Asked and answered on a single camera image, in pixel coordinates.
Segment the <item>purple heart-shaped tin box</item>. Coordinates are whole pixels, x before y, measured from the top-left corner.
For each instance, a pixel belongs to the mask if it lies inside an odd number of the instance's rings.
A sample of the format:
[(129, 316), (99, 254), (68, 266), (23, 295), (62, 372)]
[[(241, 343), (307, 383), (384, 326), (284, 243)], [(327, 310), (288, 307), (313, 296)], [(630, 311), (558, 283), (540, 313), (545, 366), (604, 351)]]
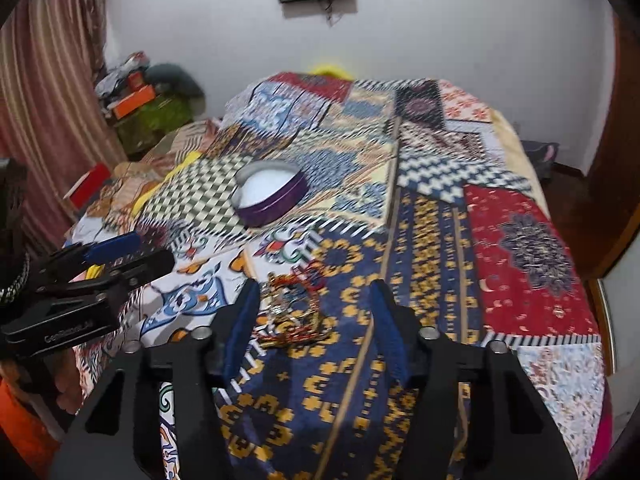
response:
[(282, 218), (308, 192), (306, 176), (292, 162), (254, 160), (234, 175), (229, 202), (242, 226), (260, 228)]

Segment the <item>striped orange blanket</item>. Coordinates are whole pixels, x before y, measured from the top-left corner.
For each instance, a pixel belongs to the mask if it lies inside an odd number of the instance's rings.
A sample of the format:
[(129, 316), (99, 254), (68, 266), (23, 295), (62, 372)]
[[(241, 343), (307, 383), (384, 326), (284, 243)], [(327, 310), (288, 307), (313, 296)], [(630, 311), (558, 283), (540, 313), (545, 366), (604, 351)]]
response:
[(220, 126), (220, 119), (191, 122), (167, 133), (140, 162), (117, 165), (98, 197), (86, 208), (86, 215), (122, 226), (136, 210), (140, 198), (159, 186), (186, 156), (208, 149)]

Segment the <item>red box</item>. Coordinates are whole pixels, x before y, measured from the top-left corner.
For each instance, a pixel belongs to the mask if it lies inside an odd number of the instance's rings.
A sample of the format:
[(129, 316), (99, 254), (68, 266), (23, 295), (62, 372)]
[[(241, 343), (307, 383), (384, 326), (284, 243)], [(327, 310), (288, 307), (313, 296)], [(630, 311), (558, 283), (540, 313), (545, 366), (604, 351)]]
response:
[(91, 170), (83, 174), (65, 193), (63, 200), (81, 209), (88, 205), (89, 200), (100, 192), (104, 183), (111, 177), (111, 170), (100, 162)]

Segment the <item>green patterned covered stand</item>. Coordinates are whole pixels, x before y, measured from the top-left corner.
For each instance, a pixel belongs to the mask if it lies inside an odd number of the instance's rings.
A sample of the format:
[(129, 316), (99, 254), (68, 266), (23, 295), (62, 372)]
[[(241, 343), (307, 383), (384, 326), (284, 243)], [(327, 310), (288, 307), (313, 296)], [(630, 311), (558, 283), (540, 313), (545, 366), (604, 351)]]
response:
[(163, 94), (115, 122), (114, 129), (129, 160), (140, 160), (166, 136), (193, 122), (192, 107), (181, 96)]

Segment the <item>striped red curtain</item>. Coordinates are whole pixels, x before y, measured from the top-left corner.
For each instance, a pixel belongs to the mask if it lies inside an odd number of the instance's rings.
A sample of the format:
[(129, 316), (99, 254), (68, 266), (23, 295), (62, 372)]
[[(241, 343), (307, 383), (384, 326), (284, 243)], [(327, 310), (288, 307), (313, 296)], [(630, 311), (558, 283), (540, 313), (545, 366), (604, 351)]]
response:
[(105, 73), (106, 0), (17, 0), (1, 27), (1, 154), (27, 169), (22, 227), (37, 255), (76, 220), (65, 194), (126, 155), (94, 87)]

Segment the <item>yellow cloth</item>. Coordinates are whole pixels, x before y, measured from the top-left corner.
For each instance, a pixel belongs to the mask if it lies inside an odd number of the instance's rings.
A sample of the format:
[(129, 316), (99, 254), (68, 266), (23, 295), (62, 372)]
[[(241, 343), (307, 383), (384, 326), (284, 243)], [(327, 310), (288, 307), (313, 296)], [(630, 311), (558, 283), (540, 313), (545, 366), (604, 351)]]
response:
[(154, 188), (150, 188), (149, 191), (141, 194), (140, 197), (134, 203), (134, 206), (131, 208), (130, 218), (135, 219), (142, 211), (144, 205), (149, 201), (149, 199), (165, 184), (167, 184), (173, 177), (175, 177), (179, 172), (183, 169), (186, 169), (187, 166), (190, 166), (194, 162), (196, 162), (203, 155), (200, 151), (192, 151), (186, 155), (186, 158), (180, 162), (179, 165), (175, 166), (174, 169), (171, 169), (168, 174), (160, 181), (158, 185), (155, 185)]

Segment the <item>orange cardboard box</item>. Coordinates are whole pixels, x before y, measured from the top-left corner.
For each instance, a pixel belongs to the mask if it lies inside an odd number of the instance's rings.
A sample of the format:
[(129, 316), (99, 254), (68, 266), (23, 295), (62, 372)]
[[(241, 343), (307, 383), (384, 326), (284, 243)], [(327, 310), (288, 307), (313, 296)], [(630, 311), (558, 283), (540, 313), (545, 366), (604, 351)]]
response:
[(147, 84), (139, 90), (130, 93), (112, 106), (112, 113), (117, 120), (131, 114), (138, 108), (153, 101), (156, 97), (154, 88)]

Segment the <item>grey stuffed cushion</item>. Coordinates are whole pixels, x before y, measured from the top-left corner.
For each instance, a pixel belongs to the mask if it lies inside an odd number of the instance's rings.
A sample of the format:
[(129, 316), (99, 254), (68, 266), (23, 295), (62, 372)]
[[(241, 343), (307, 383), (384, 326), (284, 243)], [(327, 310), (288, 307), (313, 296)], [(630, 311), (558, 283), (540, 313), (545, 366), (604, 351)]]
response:
[(144, 73), (145, 81), (156, 86), (164, 84), (174, 93), (179, 93), (189, 99), (199, 99), (204, 91), (198, 82), (180, 65), (160, 63), (150, 66)]

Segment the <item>white sliding wardrobe door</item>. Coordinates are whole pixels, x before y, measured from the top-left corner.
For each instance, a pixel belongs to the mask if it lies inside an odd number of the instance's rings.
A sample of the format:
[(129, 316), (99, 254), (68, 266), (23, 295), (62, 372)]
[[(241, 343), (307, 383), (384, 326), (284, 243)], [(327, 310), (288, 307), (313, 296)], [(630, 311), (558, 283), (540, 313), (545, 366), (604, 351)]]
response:
[(636, 236), (612, 268), (589, 283), (603, 340), (614, 440), (623, 433), (639, 404), (639, 278)]

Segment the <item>colourful patchwork bed cover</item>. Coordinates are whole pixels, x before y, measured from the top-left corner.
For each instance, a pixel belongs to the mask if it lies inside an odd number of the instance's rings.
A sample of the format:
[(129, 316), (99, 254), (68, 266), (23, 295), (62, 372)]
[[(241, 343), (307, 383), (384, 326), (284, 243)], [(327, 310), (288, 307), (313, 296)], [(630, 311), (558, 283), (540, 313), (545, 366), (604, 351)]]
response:
[[(126, 342), (169, 344), (265, 286), (238, 376), (214, 391), (238, 479), (388, 479), (416, 399), (390, 379), (369, 292), (386, 281), (424, 326), (502, 341), (585, 479), (608, 452), (602, 344), (570, 251), (506, 120), (442, 79), (278, 73), (228, 102), (215, 140), (122, 226), (158, 234), (175, 269), (137, 290), (117, 332), (75, 349), (90, 392)], [(242, 226), (229, 198), (254, 160), (309, 184), (282, 218)]]

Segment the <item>dark bag on floor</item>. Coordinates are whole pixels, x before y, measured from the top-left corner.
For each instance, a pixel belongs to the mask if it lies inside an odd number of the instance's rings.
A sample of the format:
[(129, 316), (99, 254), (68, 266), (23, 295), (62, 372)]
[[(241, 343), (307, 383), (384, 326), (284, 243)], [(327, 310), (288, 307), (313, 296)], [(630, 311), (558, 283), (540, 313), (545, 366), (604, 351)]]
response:
[(537, 172), (550, 170), (560, 144), (556, 142), (522, 141), (523, 150)]

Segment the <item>yellow object behind bed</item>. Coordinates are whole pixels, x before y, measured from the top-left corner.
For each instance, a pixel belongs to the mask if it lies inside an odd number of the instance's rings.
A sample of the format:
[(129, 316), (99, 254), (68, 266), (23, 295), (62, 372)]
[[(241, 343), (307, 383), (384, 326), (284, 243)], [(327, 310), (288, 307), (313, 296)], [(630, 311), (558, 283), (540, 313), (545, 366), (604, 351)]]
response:
[(309, 73), (314, 76), (329, 77), (341, 80), (354, 80), (354, 76), (344, 68), (332, 64), (314, 66)]

